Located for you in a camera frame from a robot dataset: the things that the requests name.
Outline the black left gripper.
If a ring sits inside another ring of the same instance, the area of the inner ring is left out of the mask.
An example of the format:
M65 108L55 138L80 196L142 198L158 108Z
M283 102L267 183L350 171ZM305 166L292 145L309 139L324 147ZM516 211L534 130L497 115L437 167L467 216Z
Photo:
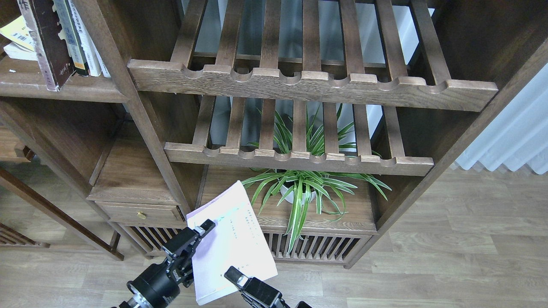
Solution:
M133 296L126 302L128 308L166 308L179 294L182 284L189 287L193 281L192 257L201 240L215 228L207 219L194 229L184 228L163 246L166 259L152 264L127 287Z

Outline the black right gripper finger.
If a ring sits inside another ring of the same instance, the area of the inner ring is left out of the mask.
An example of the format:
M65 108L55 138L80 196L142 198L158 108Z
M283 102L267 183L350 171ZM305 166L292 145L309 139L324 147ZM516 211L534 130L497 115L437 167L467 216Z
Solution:
M235 267L229 267L225 279L233 283L241 296L253 308L284 308L282 293L256 277L248 277Z

